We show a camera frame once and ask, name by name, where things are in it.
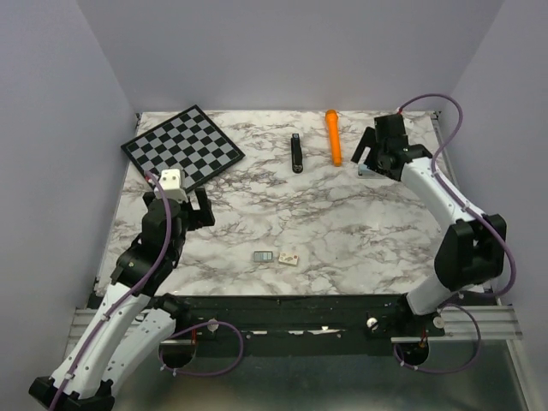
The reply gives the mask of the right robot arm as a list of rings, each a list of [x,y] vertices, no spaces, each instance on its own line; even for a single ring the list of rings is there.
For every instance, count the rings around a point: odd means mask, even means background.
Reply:
[[[457,192],[435,167],[432,154],[421,144],[410,144],[403,116],[378,116],[366,128],[351,161],[359,174],[375,174],[401,182],[434,216],[444,238],[434,259],[434,273],[405,294],[405,307],[394,314],[396,329],[406,336],[425,325],[433,313],[456,292],[499,277],[503,271],[507,225],[498,214],[487,215]]]

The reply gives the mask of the black stapler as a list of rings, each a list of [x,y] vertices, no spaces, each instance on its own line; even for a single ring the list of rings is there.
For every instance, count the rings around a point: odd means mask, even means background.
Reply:
[[[299,134],[292,134],[290,139],[292,170],[296,174],[303,171],[303,156]]]

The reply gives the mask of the white staples box sleeve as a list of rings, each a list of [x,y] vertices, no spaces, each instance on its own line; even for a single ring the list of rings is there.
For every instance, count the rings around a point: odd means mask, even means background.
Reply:
[[[278,262],[283,265],[297,266],[299,262],[299,256],[294,253],[280,253]]]

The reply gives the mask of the light blue stapler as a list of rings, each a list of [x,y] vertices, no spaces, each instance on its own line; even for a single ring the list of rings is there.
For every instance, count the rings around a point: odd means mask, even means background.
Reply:
[[[358,177],[359,178],[379,178],[380,174],[371,170],[366,164],[360,164],[358,167]]]

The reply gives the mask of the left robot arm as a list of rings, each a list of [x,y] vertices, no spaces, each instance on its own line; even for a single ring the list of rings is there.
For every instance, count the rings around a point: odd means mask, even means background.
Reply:
[[[215,217],[203,188],[194,208],[180,188],[145,193],[141,232],[118,258],[103,300],[75,347],[50,375],[37,377],[29,395],[48,410],[111,410],[124,380],[166,337],[183,337],[190,318],[172,298],[146,315],[159,286],[177,267],[186,234],[211,227]]]

